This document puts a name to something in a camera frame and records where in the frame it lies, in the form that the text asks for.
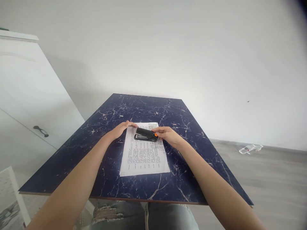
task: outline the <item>hand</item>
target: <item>hand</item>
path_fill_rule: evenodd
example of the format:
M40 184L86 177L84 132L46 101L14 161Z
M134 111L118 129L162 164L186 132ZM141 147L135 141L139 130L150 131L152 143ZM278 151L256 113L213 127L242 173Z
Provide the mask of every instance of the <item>hand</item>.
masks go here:
M157 127L151 131L157 133L158 137L166 140L175 149L178 149L180 145L185 142L185 140L172 130L171 127Z
M128 128L129 126L138 128L138 125L133 123L133 122L122 122L120 123L118 126L116 126L113 130L111 130L110 132L107 133L107 135L110 136L110 138L112 139L112 141L114 141L115 139L119 138L123 131Z

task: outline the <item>white wall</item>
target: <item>white wall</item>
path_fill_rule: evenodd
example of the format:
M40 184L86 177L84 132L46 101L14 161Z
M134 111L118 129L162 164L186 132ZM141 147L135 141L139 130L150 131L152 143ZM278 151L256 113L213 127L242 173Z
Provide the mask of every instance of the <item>white wall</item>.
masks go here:
M39 37L85 119L112 93L181 98L209 138L307 150L291 2L1 0L0 27Z

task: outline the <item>plastic bottle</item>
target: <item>plastic bottle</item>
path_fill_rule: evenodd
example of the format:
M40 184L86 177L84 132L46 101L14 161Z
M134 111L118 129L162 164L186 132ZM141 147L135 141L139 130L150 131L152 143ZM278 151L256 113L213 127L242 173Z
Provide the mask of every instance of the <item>plastic bottle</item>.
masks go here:
M245 154L245 153L250 154L252 150L255 150L256 152L258 152L259 150L262 149L262 147L263 147L263 145L254 145L254 144L247 145L244 148L240 149L239 153L241 153L241 154Z

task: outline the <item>stack of paper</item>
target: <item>stack of paper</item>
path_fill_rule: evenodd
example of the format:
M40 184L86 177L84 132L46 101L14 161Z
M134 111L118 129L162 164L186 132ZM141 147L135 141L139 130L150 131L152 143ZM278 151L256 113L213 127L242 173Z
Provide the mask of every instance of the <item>stack of paper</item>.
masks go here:
M136 123L140 128L152 130L158 123ZM157 142L135 140L136 128L128 127L125 139L120 176L169 173L162 140Z

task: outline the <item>person's left hand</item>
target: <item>person's left hand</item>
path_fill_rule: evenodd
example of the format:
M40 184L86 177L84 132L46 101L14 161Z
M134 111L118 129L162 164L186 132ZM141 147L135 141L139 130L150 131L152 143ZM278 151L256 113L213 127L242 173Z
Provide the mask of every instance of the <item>person's left hand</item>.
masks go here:
M118 126L116 126L113 130L111 130L110 132L108 132L108 135L110 135L110 138L112 138L112 140L115 140L117 138L119 138L123 131L128 128L129 126L132 126L132 127L135 127L135 128L138 128L138 125L133 123L133 122L129 122L129 121L126 121L126 122L122 122L120 123Z

